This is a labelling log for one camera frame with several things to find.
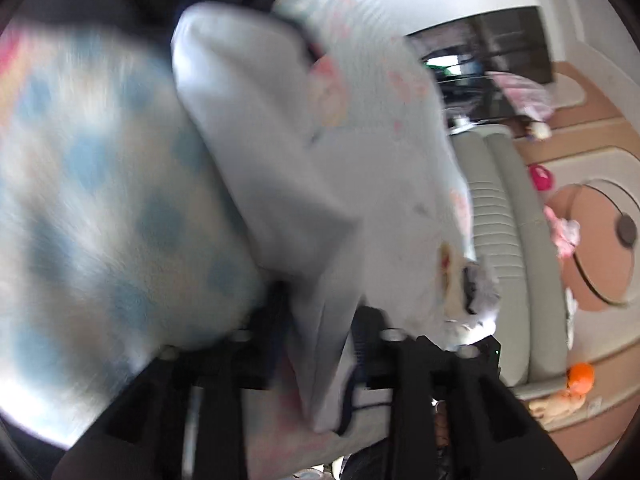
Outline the white shirt navy trim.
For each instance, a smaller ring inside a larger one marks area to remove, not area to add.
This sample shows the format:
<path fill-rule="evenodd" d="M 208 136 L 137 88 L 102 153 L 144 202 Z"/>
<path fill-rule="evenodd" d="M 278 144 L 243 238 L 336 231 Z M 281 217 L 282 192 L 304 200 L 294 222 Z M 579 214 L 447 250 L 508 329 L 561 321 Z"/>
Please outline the white shirt navy trim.
<path fill-rule="evenodd" d="M 388 249 L 405 185 L 385 67 L 398 47 L 364 9 L 280 16 L 201 2 L 180 16 L 172 64 L 247 227 L 257 263 L 293 284 L 288 346 L 314 431 L 344 416 L 360 304 L 398 315 Z"/>

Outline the padded green headboard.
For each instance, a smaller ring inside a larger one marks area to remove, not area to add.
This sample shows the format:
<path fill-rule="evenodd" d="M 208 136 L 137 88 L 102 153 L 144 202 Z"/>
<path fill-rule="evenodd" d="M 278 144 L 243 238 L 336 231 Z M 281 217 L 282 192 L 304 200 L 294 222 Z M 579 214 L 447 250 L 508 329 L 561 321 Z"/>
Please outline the padded green headboard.
<path fill-rule="evenodd" d="M 472 245 L 498 280 L 502 381 L 522 400 L 565 388 L 564 287 L 544 206 L 506 128 L 450 136 L 468 182 Z"/>

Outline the Hello Kitty checkered blanket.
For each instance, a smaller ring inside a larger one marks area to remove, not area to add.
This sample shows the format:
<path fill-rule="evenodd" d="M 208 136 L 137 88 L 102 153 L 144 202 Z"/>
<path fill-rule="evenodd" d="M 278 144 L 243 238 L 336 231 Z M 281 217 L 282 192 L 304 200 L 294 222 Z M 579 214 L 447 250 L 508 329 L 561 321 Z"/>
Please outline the Hello Kitty checkered blanket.
<path fill-rule="evenodd" d="M 294 23 L 317 9 L 369 10 L 398 47 L 384 80 L 406 190 L 388 249 L 404 279 L 398 315 L 383 310 L 450 346 L 438 252 L 470 251 L 471 214 L 436 82 L 378 0 L 277 0 L 258 12 Z M 180 99 L 172 49 L 32 25 L 1 47 L 1 408 L 66 447 L 160 347 L 212 344 L 285 277 L 255 259 Z"/>

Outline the orange ball toy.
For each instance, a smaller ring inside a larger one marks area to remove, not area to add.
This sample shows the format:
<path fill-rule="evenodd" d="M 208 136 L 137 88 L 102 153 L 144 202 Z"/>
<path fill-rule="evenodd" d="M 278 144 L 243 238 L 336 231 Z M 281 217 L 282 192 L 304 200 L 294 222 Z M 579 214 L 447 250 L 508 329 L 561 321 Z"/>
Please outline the orange ball toy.
<path fill-rule="evenodd" d="M 596 382 L 596 370 L 589 363 L 576 363 L 567 372 L 567 390 L 576 396 L 586 396 Z"/>

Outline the pink toy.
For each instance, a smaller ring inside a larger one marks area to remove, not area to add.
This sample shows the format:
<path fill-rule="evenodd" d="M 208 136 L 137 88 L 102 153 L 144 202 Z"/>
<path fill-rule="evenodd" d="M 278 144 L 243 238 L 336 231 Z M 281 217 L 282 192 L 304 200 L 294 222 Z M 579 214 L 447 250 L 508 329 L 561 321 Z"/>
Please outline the pink toy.
<path fill-rule="evenodd" d="M 545 166 L 531 164 L 528 166 L 528 173 L 538 192 L 548 192 L 554 188 L 554 175 Z"/>

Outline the pink cloth heap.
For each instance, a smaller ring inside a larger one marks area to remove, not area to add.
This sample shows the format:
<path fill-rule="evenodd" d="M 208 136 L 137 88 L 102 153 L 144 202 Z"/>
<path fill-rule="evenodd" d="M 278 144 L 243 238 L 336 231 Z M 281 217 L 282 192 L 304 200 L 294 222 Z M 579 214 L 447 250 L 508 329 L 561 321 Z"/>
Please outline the pink cloth heap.
<path fill-rule="evenodd" d="M 491 70 L 486 75 L 500 89 L 518 116 L 548 122 L 555 107 L 551 93 L 542 84 L 507 72 Z"/>

